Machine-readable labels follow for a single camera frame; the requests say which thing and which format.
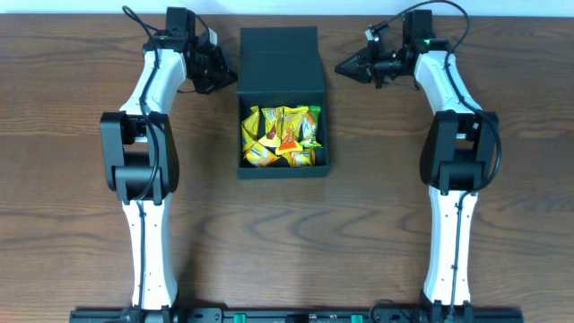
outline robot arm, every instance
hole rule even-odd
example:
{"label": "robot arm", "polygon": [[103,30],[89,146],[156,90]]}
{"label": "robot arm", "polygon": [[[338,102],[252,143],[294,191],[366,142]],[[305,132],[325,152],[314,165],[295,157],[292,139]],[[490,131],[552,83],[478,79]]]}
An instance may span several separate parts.
{"label": "robot arm", "polygon": [[[195,25],[193,12],[168,8],[166,29],[143,46],[145,65],[131,97],[119,112],[104,113],[100,121],[108,184],[122,201],[130,229],[135,276],[132,304],[142,310],[168,309],[178,294],[170,258],[169,212],[179,166],[168,117],[177,90],[187,78],[194,82],[196,92],[204,94],[237,80],[227,54],[217,46],[215,33],[206,28],[196,37]],[[143,93],[143,110],[152,129],[142,115]],[[149,152],[124,151],[125,144],[135,142],[147,143]],[[158,171],[151,177],[156,164]],[[138,198],[151,179],[149,192]]]}
{"label": "robot arm", "polygon": [[[455,55],[448,54],[448,41],[435,38],[431,11],[414,10],[404,15],[403,46],[398,50],[385,50],[382,34],[387,29],[382,25],[385,27],[371,26],[365,32],[368,46],[335,71],[361,83],[374,82],[378,88],[387,83],[386,79],[411,75],[424,89],[434,120],[420,163],[432,209],[430,264],[423,292],[431,303],[463,305],[470,302],[466,271],[477,194],[465,195],[460,212],[458,205],[461,196],[480,187],[490,173],[493,132],[488,128],[483,131],[482,118],[460,101],[456,90],[466,104],[481,109],[460,78]],[[498,126],[494,113],[485,114]],[[461,141],[472,142],[472,148],[457,147]]]}

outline open box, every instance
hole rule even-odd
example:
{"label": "open box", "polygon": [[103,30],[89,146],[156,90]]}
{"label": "open box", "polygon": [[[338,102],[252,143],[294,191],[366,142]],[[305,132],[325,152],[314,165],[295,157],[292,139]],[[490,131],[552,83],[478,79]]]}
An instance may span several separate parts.
{"label": "open box", "polygon": [[[242,28],[237,96],[239,102],[238,175],[242,179],[278,179],[326,176],[330,170],[326,123],[326,92],[317,44],[317,27]],[[289,167],[284,158],[270,167],[257,168],[241,151],[241,121],[251,107],[295,108],[319,106],[315,166]],[[259,133],[265,135],[261,114]]]}

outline candy wrapper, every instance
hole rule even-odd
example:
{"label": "candy wrapper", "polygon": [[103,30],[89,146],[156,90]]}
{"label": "candy wrapper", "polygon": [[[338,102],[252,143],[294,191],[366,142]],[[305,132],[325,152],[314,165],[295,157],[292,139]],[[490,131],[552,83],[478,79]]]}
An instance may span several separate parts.
{"label": "candy wrapper", "polygon": [[300,152],[303,150],[299,141],[299,132],[303,123],[303,116],[309,110],[308,107],[283,108],[283,132],[281,134],[281,145],[275,149],[276,154],[288,152]]}
{"label": "candy wrapper", "polygon": [[303,139],[301,140],[301,145],[305,148],[321,147],[321,144],[317,142],[319,112],[321,112],[321,107],[309,106],[309,111],[303,118]]}
{"label": "candy wrapper", "polygon": [[279,157],[275,156],[274,153],[271,153],[258,142],[255,142],[253,146],[247,150],[245,158],[256,167],[267,167],[279,159]]}
{"label": "candy wrapper", "polygon": [[303,149],[302,152],[284,153],[283,157],[291,167],[303,167],[315,165],[315,150]]}
{"label": "candy wrapper", "polygon": [[279,147],[283,107],[261,109],[261,112],[265,116],[265,135],[259,139],[259,143],[266,147]]}
{"label": "candy wrapper", "polygon": [[259,132],[259,107],[251,107],[251,115],[241,122],[241,143],[243,152],[257,142]]}

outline wooden table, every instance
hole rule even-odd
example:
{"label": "wooden table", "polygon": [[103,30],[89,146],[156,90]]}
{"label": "wooden table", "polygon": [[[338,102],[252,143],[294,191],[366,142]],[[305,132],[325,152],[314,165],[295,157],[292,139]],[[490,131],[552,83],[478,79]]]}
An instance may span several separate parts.
{"label": "wooden table", "polygon": [[[143,18],[163,25],[163,15]],[[334,72],[382,19],[205,16],[235,66],[240,27],[318,26],[332,171],[238,180],[236,85],[179,95],[170,220],[185,304],[418,301],[431,242],[419,179],[429,103],[424,92],[376,90]],[[451,41],[463,27],[460,17],[435,18]],[[571,19],[474,18],[457,52],[467,88],[500,117],[504,147],[474,213],[473,303],[519,306],[529,322],[574,314],[573,28]],[[400,46],[400,30],[387,42]],[[129,233],[106,185],[99,120],[134,89],[145,41],[123,15],[0,15],[0,322],[62,322],[79,306],[129,304]]]}

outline box lid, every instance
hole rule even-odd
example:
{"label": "box lid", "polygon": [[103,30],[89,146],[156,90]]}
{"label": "box lid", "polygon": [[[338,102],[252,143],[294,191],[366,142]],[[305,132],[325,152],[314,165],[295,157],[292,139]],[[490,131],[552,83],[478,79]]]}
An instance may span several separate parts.
{"label": "box lid", "polygon": [[324,92],[317,27],[242,28],[238,94]]}

